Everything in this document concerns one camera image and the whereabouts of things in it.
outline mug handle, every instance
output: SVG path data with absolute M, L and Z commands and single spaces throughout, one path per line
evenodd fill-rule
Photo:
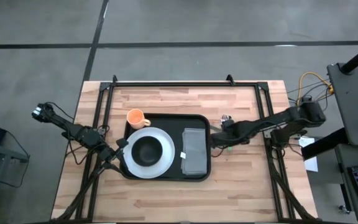
M 147 119 L 144 119 L 144 126 L 150 126 L 152 123 L 147 120 Z

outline wooden table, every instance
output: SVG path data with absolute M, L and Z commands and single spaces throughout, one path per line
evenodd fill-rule
M 84 83 L 75 123 L 92 125 L 99 84 Z M 268 81 L 268 85 L 274 112 L 285 110 L 288 100 L 284 82 Z M 106 141 L 115 149 L 115 140 L 124 134 L 126 114 L 133 108 L 146 113 L 202 114 L 218 127 L 222 114 L 231 115 L 235 121 L 259 119 L 255 92 L 251 87 L 125 87 L 115 88 L 113 96 L 109 117 L 111 130 Z M 103 106 L 99 124 L 103 120 Z M 78 150 L 76 155 L 82 158 L 85 152 Z M 286 150 L 284 160 L 292 192 L 307 211 L 317 217 L 303 159 Z M 68 156 L 52 218 L 62 214 L 74 199 L 80 189 L 82 174 L 83 165 L 77 166 L 72 155 Z M 285 217 L 288 217 L 281 191 L 280 198 Z M 88 211 L 88 199 L 89 195 L 84 215 Z M 121 174 L 107 170 L 100 176 L 94 213 L 94 222 L 275 221 L 277 216 L 262 134 L 248 145 L 234 146 L 232 151 L 212 158 L 211 175 L 203 182 L 127 180 Z

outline white paper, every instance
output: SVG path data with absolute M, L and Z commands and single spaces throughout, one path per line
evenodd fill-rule
M 299 139 L 299 145 L 302 147 L 308 146 L 312 143 L 314 143 L 314 138 L 301 137 Z M 308 170 L 308 171 L 318 172 L 317 158 L 313 157 L 313 158 L 310 158 L 307 161 L 305 161 L 305 167 L 306 167 L 306 170 Z

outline gray cloth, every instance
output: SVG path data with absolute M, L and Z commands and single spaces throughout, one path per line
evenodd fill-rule
M 183 152 L 186 159 L 181 160 L 181 170 L 185 175 L 206 174 L 205 129 L 185 128 L 182 133 Z

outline concrete floor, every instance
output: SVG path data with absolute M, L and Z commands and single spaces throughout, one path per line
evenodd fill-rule
M 0 44 L 92 43 L 103 0 L 0 0 Z M 355 0 L 110 0 L 100 42 L 339 41 L 358 40 Z M 67 142 L 60 131 L 31 118 L 38 102 L 54 101 L 74 114 L 89 49 L 0 50 L 0 127 L 31 154 L 19 189 L 3 187 L 0 223 L 49 219 Z M 358 45 L 98 49 L 90 80 L 284 80 L 298 88 L 304 72 L 326 77 L 326 66 L 345 62 Z M 306 77 L 304 85 L 318 80 Z M 312 92 L 316 96 L 321 89 Z M 289 97 L 296 98 L 296 92 Z M 310 130 L 325 136 L 342 127 L 334 97 L 327 122 Z M 337 212 L 342 203 L 334 155 L 319 156 L 321 172 L 310 174 L 319 217 L 356 222 Z M 15 182 L 20 169 L 9 174 Z

